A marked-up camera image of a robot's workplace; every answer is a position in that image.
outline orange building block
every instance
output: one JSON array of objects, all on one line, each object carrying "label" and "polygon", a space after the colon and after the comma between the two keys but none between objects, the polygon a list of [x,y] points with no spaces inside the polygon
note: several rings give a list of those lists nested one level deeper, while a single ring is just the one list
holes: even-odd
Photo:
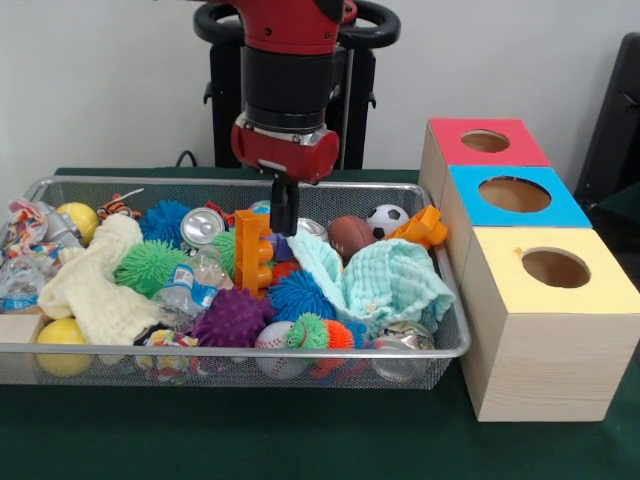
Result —
[{"label": "orange building block", "polygon": [[429,248],[431,245],[440,245],[447,238],[447,227],[440,221],[442,214],[433,205],[420,210],[411,220],[384,237],[384,240],[402,238],[412,243]]},{"label": "orange building block", "polygon": [[267,240],[271,235],[269,215],[256,215],[250,210],[236,212],[236,286],[248,288],[254,297],[261,297],[260,289],[271,284],[271,269],[266,265],[273,258],[273,247]]}]

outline wooden cube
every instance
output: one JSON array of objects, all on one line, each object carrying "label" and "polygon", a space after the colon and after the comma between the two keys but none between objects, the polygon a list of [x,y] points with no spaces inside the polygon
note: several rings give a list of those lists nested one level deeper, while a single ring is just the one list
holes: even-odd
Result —
[{"label": "wooden cube", "polygon": [[[35,343],[43,325],[40,315],[0,315],[0,343]],[[37,383],[32,355],[0,355],[0,383]]]},{"label": "wooden cube", "polygon": [[432,118],[427,124],[419,183],[437,208],[450,165],[547,167],[549,161],[522,120]]},{"label": "wooden cube", "polygon": [[449,167],[442,221],[453,273],[462,282],[472,227],[575,227],[591,223],[552,168]]},{"label": "wooden cube", "polygon": [[598,421],[640,338],[640,294],[591,229],[473,229],[462,358],[480,421]]}]

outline plastic bottle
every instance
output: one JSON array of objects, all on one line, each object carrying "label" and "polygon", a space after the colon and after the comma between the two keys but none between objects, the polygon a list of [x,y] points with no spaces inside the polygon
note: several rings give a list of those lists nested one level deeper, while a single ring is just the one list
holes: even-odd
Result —
[{"label": "plastic bottle", "polygon": [[218,289],[227,282],[228,275],[220,264],[220,252],[213,246],[206,246],[175,268],[153,300],[165,309],[180,311],[192,319],[211,306]]},{"label": "plastic bottle", "polygon": [[0,313],[11,313],[34,307],[46,283],[36,260],[20,256],[8,260],[0,268]]}]

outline metal basket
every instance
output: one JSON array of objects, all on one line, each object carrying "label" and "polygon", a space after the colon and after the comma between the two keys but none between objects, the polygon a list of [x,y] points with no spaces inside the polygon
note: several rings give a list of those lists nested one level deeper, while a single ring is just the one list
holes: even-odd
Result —
[{"label": "metal basket", "polygon": [[[191,207],[212,200],[226,211],[246,208],[269,198],[270,182],[241,180],[185,180],[111,177],[51,177],[36,182],[26,193],[30,201],[53,206],[81,201],[97,209],[114,193],[134,188],[144,192],[127,199],[134,210],[144,212],[162,199],[175,199]],[[425,193],[408,184],[321,183],[301,193],[300,216],[323,225],[341,215],[366,217],[380,204],[394,204],[410,215],[426,205]],[[451,266],[444,247],[433,249],[437,269],[457,295]],[[469,348],[470,336],[459,300],[445,315],[434,335],[436,350],[273,350],[237,348],[116,347],[36,344],[0,344],[0,383],[55,385],[186,385],[208,387],[319,387],[319,388],[433,388],[452,358]],[[281,362],[308,363],[299,376],[276,380],[257,365],[265,358]],[[41,364],[49,361],[57,375]],[[330,374],[318,365],[332,362]],[[149,369],[169,364],[173,374]]]}]

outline yellow tennis ball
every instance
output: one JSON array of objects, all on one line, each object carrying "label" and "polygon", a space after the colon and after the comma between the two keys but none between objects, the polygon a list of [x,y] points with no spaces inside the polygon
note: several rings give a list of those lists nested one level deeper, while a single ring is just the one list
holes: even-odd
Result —
[{"label": "yellow tennis ball", "polygon": [[80,235],[82,235],[82,244],[86,247],[93,238],[93,233],[100,225],[98,214],[89,205],[84,203],[72,202],[65,203],[58,207],[59,214],[66,213],[71,217],[73,223],[76,224]]},{"label": "yellow tennis ball", "polygon": [[[40,331],[36,343],[47,345],[85,345],[87,342],[73,318],[61,318],[44,327]],[[91,366],[90,355],[39,353],[36,355],[36,358],[46,372],[56,377],[73,377],[80,375]]]}]

